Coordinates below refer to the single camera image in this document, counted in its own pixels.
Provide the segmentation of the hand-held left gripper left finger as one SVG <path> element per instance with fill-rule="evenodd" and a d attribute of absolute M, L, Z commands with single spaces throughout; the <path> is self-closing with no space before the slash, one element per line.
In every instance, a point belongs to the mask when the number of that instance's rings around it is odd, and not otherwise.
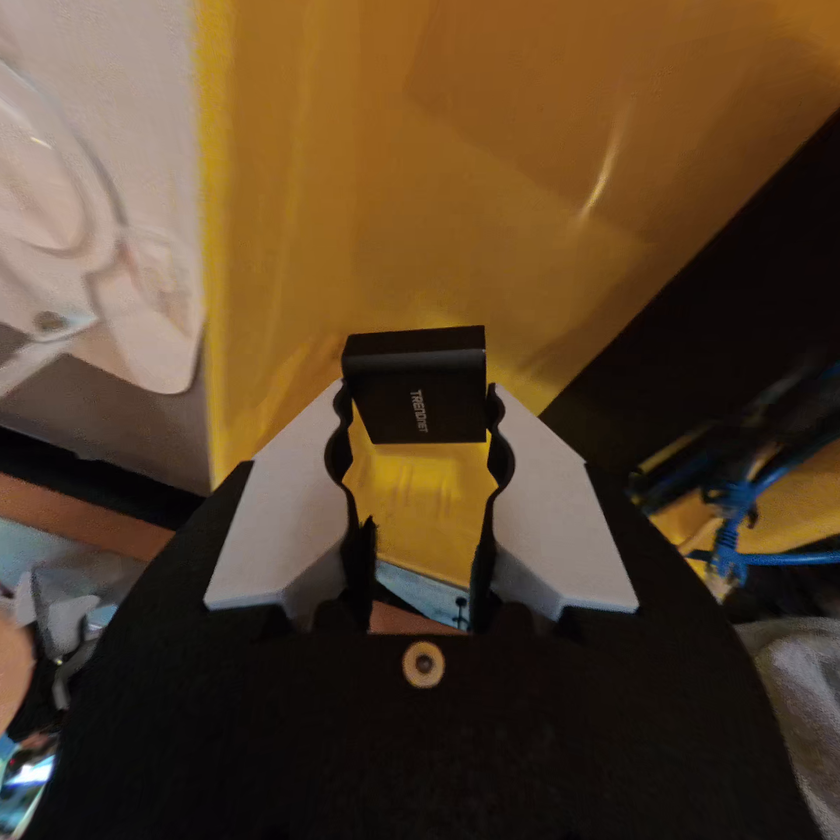
<path fill-rule="evenodd" d="M 255 457 L 204 604 L 214 612 L 278 606 L 309 629 L 319 606 L 345 598 L 369 626 L 375 525 L 362 522 L 343 479 L 352 463 L 353 406 L 344 380 L 331 383 Z"/>

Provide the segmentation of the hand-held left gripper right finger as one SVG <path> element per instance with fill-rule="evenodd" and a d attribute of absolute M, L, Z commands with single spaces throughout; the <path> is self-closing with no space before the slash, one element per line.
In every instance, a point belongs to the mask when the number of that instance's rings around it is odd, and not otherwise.
<path fill-rule="evenodd" d="M 518 603 L 544 622 L 569 607 L 635 614 L 638 598 L 585 461 L 504 387 L 486 396 L 488 496 L 469 618 Z"/>

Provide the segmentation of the black network switch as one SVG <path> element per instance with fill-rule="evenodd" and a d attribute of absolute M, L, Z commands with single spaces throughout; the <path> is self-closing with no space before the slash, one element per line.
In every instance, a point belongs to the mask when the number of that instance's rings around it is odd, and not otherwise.
<path fill-rule="evenodd" d="M 352 333 L 341 366 L 373 445 L 487 441 L 483 326 Z"/>

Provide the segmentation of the yellow plastic bin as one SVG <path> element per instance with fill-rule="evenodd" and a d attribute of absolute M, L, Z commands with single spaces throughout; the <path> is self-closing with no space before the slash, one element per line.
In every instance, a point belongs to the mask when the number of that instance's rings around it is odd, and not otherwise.
<path fill-rule="evenodd" d="M 838 108 L 838 2 L 194 2 L 212 485 L 349 333 L 539 412 Z"/>

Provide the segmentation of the black bin divider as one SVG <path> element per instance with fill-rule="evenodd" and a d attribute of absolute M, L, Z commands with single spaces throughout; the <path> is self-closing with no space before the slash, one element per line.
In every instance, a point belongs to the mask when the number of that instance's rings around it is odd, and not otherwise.
<path fill-rule="evenodd" d="M 838 355 L 838 111 L 541 412 L 624 477 L 810 355 Z"/>

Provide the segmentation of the white cloth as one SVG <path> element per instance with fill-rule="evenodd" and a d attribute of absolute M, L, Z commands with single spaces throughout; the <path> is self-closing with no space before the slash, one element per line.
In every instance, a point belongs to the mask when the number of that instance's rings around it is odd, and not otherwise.
<path fill-rule="evenodd" d="M 759 672 L 824 838 L 839 838 L 839 620 L 786 617 L 736 630 Z"/>

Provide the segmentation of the clear plastic bag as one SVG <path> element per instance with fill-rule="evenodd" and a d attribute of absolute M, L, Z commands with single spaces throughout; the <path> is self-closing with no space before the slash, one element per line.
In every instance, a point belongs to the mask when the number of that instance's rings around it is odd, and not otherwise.
<path fill-rule="evenodd" d="M 60 107 L 2 61 L 2 398 L 65 355 L 148 392 L 194 382 L 203 300 L 181 244 L 132 226 Z"/>

